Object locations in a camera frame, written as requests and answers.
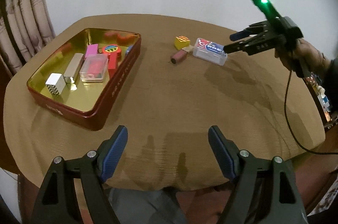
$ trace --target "sleeve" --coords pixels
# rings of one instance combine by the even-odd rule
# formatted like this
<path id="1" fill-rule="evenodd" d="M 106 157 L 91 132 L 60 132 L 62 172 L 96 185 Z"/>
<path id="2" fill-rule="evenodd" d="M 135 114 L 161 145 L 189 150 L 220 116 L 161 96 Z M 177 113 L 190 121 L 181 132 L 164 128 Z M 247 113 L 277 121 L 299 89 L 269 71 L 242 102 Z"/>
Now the sleeve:
<path id="1" fill-rule="evenodd" d="M 332 111 L 338 110 L 338 58 L 331 61 L 322 87 L 332 105 Z"/>

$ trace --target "human hand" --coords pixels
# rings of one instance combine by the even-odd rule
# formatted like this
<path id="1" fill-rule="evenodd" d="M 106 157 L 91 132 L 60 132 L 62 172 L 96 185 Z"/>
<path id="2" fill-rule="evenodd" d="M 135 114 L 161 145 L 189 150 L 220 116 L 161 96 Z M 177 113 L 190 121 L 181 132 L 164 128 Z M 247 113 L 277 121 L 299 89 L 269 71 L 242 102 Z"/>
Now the human hand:
<path id="1" fill-rule="evenodd" d="M 279 58 L 283 66 L 289 71 L 291 70 L 290 63 L 292 58 L 303 59 L 307 64 L 309 71 L 317 74 L 322 79 L 325 78 L 326 72 L 330 66 L 330 60 L 303 38 L 298 39 L 296 48 L 292 54 L 285 49 L 276 48 L 275 58 Z"/>

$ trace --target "blue gripper pad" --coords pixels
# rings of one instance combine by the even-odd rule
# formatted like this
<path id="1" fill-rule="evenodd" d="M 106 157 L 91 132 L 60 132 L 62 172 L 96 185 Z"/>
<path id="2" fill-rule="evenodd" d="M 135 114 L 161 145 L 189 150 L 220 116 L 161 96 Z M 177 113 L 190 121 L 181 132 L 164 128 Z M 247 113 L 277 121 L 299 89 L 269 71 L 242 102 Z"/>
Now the blue gripper pad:
<path id="1" fill-rule="evenodd" d="M 239 32 L 231 34 L 229 36 L 229 38 L 230 38 L 231 41 L 237 41 L 239 39 L 243 39 L 243 38 L 249 37 L 250 34 L 251 33 L 248 30 L 242 30 L 242 31 L 239 31 Z"/>
<path id="2" fill-rule="evenodd" d="M 233 181 L 240 173 L 238 147 L 224 137 L 218 126 L 210 127 L 208 140 L 223 176 Z"/>
<path id="3" fill-rule="evenodd" d="M 115 172 L 121 155 L 128 141 L 128 130 L 125 126 L 118 126 L 109 140 L 105 140 L 97 149 L 97 174 L 101 182 L 106 182 Z"/>

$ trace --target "pink eraser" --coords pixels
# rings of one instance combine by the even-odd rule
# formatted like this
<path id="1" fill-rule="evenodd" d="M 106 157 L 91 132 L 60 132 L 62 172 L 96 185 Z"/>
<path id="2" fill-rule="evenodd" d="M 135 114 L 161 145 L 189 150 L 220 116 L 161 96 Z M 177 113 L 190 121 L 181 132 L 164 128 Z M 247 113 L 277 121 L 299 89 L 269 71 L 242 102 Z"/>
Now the pink eraser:
<path id="1" fill-rule="evenodd" d="M 87 58 L 90 55 L 97 54 L 98 48 L 99 48 L 99 44 L 88 45 L 85 58 Z"/>

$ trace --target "person's leg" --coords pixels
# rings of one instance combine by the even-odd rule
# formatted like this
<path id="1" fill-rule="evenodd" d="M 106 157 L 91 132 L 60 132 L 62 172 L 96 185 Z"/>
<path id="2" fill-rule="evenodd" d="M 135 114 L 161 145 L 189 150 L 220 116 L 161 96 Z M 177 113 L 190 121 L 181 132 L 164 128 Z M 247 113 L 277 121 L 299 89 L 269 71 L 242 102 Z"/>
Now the person's leg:
<path id="1" fill-rule="evenodd" d="M 109 202 L 121 224 L 186 224 L 176 191 L 112 188 Z"/>

